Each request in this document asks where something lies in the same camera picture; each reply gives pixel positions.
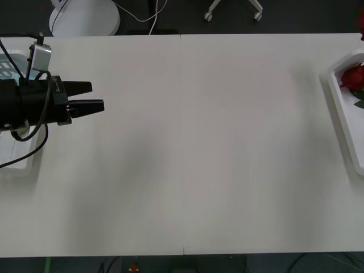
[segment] red rose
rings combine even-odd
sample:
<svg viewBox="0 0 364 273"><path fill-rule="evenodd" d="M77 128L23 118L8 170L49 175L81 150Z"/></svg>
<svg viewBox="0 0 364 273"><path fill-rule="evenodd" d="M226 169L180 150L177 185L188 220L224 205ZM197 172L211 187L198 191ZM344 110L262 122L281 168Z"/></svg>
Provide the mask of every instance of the red rose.
<svg viewBox="0 0 364 273"><path fill-rule="evenodd" d="M345 71L341 77L342 85L340 87L353 88L360 90L364 87L364 67L358 65Z"/></svg>

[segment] white tray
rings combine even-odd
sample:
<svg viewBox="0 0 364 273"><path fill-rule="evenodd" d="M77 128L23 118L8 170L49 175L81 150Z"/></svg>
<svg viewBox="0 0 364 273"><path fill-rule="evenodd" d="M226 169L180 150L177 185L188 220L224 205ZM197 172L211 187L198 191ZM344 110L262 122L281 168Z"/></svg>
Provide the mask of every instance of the white tray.
<svg viewBox="0 0 364 273"><path fill-rule="evenodd" d="M359 99L355 98L347 88L340 88L340 85L343 73L362 62L364 62L364 49L358 49L332 65L328 75L351 158L356 172L360 175L364 175L364 109L356 107L354 103Z"/></svg>
<svg viewBox="0 0 364 273"><path fill-rule="evenodd" d="M13 58L20 71L25 76L27 69L27 54L19 50L8 50L10 56ZM18 79L14 67L10 64L5 54L0 50L0 79L14 78ZM30 151L33 151L36 147L36 141L38 139L38 133L34 135L32 139L27 142L18 142L12 138L9 131L0 133L0 164L12 161L14 159L21 158L27 155ZM19 161L15 164L0 169L0 175L16 175L24 176L30 173L32 166L33 156L27 159Z"/></svg>

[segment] white table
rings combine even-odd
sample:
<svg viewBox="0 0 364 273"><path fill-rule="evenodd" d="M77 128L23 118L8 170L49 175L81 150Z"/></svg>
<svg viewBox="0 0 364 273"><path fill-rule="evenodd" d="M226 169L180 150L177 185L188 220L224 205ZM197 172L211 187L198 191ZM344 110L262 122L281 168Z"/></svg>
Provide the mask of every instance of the white table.
<svg viewBox="0 0 364 273"><path fill-rule="evenodd" d="M183 36L185 253L364 250L364 179L319 80L360 44Z"/></svg>
<svg viewBox="0 0 364 273"><path fill-rule="evenodd" d="M0 257L182 254L180 37L45 42L51 73L91 81L106 110L50 125L32 175L2 179Z"/></svg>
<svg viewBox="0 0 364 273"><path fill-rule="evenodd" d="M318 77L359 35L47 43L106 110L50 126L32 175L2 179L0 256L364 249L364 179Z"/></svg>

